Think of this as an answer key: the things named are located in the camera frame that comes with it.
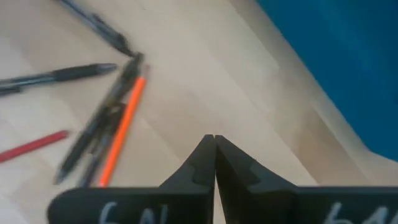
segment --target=wooden surface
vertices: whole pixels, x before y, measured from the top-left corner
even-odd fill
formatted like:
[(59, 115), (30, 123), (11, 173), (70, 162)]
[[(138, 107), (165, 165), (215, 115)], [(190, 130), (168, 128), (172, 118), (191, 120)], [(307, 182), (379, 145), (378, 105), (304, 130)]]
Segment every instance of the wooden surface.
[[(204, 134), (222, 134), (298, 185), (395, 185), (398, 164), (369, 152), (252, 0), (87, 0), (145, 53), (151, 75), (112, 186), (156, 186)], [(0, 99), (0, 151), (72, 135), (0, 164), (0, 223), (46, 223), (73, 187), (53, 175), (128, 58), (56, 1), (0, 2), (0, 78), (113, 62), (111, 75)], [(222, 223), (217, 202), (215, 223)]]

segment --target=orange pencil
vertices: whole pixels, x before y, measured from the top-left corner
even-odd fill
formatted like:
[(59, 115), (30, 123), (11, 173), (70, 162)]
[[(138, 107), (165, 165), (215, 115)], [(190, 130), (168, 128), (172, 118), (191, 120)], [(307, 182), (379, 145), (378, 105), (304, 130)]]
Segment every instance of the orange pencil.
[(108, 158), (106, 158), (104, 170), (98, 182), (99, 187), (108, 186), (109, 181), (111, 180), (113, 170), (116, 167), (120, 151), (124, 144), (124, 140), (126, 138), (127, 132), (129, 131), (129, 127), (134, 117), (134, 113), (136, 112), (139, 99), (141, 97), (142, 91), (144, 90), (146, 83), (145, 76), (147, 75), (148, 71), (149, 66), (146, 65), (144, 67), (144, 72), (142, 72), (142, 75), (137, 78), (136, 83), (134, 84), (129, 102), (126, 109), (124, 110), (124, 114), (120, 122), (118, 131), (116, 132), (111, 148), (109, 150)]

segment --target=blue cloth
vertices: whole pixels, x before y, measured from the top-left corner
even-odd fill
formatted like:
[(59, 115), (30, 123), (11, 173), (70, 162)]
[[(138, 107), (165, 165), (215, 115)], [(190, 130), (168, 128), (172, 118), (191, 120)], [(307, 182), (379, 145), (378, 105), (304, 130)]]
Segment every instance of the blue cloth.
[(258, 2), (363, 143), (398, 161), (398, 1)]

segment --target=black pen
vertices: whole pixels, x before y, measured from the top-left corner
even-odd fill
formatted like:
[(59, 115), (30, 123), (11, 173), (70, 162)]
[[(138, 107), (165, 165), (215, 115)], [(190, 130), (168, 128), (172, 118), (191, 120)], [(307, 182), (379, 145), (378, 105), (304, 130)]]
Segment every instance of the black pen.
[(90, 12), (86, 12), (81, 6), (76, 4), (73, 0), (59, 0), (67, 9), (74, 13), (86, 25), (88, 25), (94, 32), (100, 35), (108, 44), (132, 57), (133, 52), (129, 49), (126, 38), (119, 32), (115, 31), (111, 26), (107, 25), (100, 16)]
[(95, 176), (95, 172), (97, 170), (98, 165), (103, 160), (106, 155), (114, 134), (119, 127), (120, 120), (123, 116), (123, 112), (126, 105), (120, 103), (117, 108), (117, 111), (111, 113), (106, 122), (105, 129), (99, 134), (98, 141), (96, 142), (93, 150), (90, 153), (90, 161), (86, 168), (86, 171), (82, 175), (77, 187), (89, 187), (93, 177)]
[(38, 85), (76, 80), (80, 78), (103, 75), (112, 72), (117, 67), (113, 63), (99, 63), (79, 67), (63, 68), (51, 72), (30, 75), (26, 77), (0, 80), (0, 96), (22, 91), (23, 86)]
[(84, 131), (80, 134), (68, 156), (63, 161), (58, 173), (55, 176), (54, 184), (62, 182), (77, 164), (79, 158), (86, 150), (87, 146), (93, 140), (97, 128), (101, 121), (106, 117), (111, 108), (113, 108), (120, 99), (131, 89), (139, 74), (141, 62), (144, 55), (138, 53), (130, 62), (127, 63), (121, 76), (116, 80), (112, 89), (106, 95), (104, 101), (93, 115), (92, 119), (86, 125)]

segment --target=red pencil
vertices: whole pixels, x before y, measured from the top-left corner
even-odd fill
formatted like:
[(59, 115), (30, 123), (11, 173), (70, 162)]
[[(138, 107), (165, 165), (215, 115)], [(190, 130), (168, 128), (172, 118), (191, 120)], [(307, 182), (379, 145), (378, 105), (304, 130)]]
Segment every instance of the red pencil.
[(41, 139), (38, 139), (38, 140), (32, 141), (30, 143), (15, 147), (14, 149), (10, 149), (5, 152), (2, 152), (2, 153), (0, 153), (0, 162), (8, 161), (14, 157), (34, 151), (34, 150), (44, 147), (48, 144), (51, 144), (53, 142), (64, 139), (68, 136), (68, 133), (69, 132), (66, 130), (59, 131), (57, 133), (50, 134)]

